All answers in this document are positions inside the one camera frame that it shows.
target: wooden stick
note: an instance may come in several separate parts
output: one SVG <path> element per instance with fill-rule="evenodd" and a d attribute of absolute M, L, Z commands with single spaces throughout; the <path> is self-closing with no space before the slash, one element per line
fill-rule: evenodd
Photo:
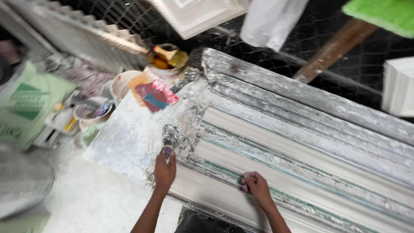
<path fill-rule="evenodd" d="M 310 83 L 376 29 L 378 29 L 376 25 L 355 18 L 350 19 L 305 66 L 296 72 L 293 79 Z"/>

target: green cloth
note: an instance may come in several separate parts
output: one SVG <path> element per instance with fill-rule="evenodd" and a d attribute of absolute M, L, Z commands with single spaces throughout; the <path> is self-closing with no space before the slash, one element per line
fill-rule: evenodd
<path fill-rule="evenodd" d="M 352 0 L 342 11 L 407 38 L 414 38 L 414 0 Z"/>
<path fill-rule="evenodd" d="M 23 219 L 11 218 L 0 222 L 1 233 L 41 233 L 50 214 L 36 214 Z"/>
<path fill-rule="evenodd" d="M 37 73 L 26 62 L 11 88 L 0 94 L 0 142 L 26 150 L 44 129 L 44 119 L 75 90 L 76 85 L 58 76 Z"/>

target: white panel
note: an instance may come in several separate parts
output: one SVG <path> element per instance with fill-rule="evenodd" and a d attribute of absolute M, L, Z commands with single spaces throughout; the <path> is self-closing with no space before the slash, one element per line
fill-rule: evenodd
<path fill-rule="evenodd" d="M 248 0 L 151 0 L 183 39 L 242 15 Z"/>
<path fill-rule="evenodd" d="M 414 117 L 414 57 L 387 60 L 381 108 L 395 116 Z"/>

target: green bag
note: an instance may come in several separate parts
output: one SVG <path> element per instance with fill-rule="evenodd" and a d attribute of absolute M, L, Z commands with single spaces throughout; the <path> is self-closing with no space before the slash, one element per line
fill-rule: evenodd
<path fill-rule="evenodd" d="M 37 73 L 30 61 L 11 88 L 0 94 L 0 142 L 26 150 L 44 129 L 45 117 L 75 90 L 58 76 Z"/>

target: brush handle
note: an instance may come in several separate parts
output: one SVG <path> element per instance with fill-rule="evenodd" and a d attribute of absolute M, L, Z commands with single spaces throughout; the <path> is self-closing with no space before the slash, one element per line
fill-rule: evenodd
<path fill-rule="evenodd" d="M 172 152 L 173 152 L 173 147 L 172 146 L 170 146 L 170 145 L 164 146 L 165 160 L 166 160 L 168 166 L 171 164 L 170 157 L 171 157 Z"/>

